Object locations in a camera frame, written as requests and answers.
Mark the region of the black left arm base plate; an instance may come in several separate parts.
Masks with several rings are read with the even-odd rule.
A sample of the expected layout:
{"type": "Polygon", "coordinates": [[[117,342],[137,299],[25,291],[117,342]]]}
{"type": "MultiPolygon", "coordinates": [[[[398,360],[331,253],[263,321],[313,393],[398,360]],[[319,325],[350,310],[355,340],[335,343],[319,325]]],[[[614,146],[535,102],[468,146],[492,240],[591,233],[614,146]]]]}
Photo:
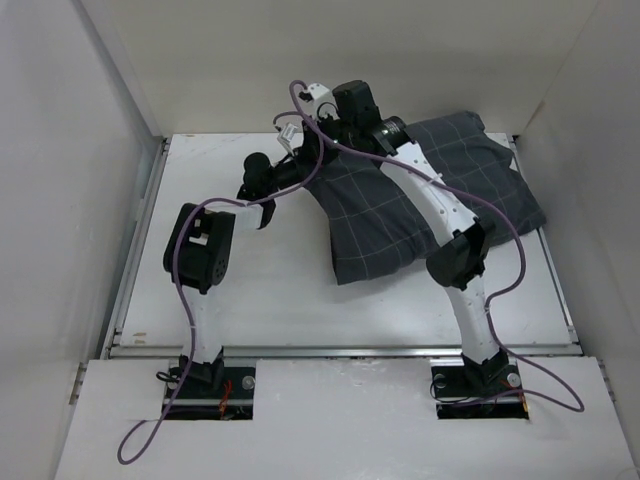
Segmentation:
{"type": "Polygon", "coordinates": [[[181,368],[171,367],[157,372],[156,379],[165,384],[160,412],[169,407],[166,420],[172,421],[244,421],[252,420],[256,368],[254,366],[225,366],[212,383],[195,379],[185,380],[173,403],[169,400],[180,379],[181,368]]]}

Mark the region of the dark grey checked pillowcase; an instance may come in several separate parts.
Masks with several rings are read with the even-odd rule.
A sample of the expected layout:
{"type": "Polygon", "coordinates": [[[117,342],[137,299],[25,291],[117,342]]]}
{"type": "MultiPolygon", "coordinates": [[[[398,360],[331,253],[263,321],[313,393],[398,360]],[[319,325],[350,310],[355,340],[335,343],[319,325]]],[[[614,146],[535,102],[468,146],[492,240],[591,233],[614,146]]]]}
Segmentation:
{"type": "MultiPolygon", "coordinates": [[[[442,183],[481,219],[496,225],[495,246],[546,223],[510,148],[490,139],[481,117],[461,111],[408,125],[442,183]]],[[[341,153],[307,186],[329,224],[331,261],[340,285],[393,275],[438,247],[431,228],[402,190],[372,161],[341,153]]]]}

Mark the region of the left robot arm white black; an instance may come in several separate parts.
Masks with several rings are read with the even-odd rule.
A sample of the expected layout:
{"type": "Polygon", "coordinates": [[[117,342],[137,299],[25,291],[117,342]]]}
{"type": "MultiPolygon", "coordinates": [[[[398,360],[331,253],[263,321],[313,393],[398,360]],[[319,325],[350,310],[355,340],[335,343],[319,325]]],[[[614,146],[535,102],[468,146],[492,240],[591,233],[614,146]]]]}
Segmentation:
{"type": "Polygon", "coordinates": [[[176,382],[205,397],[224,382],[224,347],[213,320],[213,291],[223,281],[238,234],[265,228],[276,199],[306,186],[321,169],[325,149],[298,147],[273,164],[266,154],[250,154],[234,200],[213,198],[181,207],[163,255],[185,308],[188,340],[172,372],[176,382]]]}

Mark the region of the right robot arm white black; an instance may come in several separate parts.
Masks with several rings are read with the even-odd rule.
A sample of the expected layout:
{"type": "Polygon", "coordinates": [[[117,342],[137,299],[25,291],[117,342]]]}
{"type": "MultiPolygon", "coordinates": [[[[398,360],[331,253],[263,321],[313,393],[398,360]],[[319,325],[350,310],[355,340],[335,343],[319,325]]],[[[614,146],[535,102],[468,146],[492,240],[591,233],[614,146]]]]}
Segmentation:
{"type": "Polygon", "coordinates": [[[368,84],[361,80],[329,89],[310,84],[299,95],[312,117],[336,145],[380,156],[389,177],[424,218],[438,245],[426,267],[451,302],[462,340],[463,381],[477,394],[495,387],[508,364],[486,313],[483,274],[492,220],[481,219],[453,193],[440,188],[439,175],[397,116],[381,117],[368,84]]]}

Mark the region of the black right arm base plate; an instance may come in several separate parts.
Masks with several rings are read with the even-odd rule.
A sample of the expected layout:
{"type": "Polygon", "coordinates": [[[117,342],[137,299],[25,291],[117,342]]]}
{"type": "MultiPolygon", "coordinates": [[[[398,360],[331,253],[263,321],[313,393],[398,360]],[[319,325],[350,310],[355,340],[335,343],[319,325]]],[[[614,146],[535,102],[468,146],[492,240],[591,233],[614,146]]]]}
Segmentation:
{"type": "Polygon", "coordinates": [[[488,385],[473,383],[461,360],[432,360],[430,369],[429,390],[439,420],[529,419],[524,395],[518,393],[522,380],[515,361],[488,385]]]}

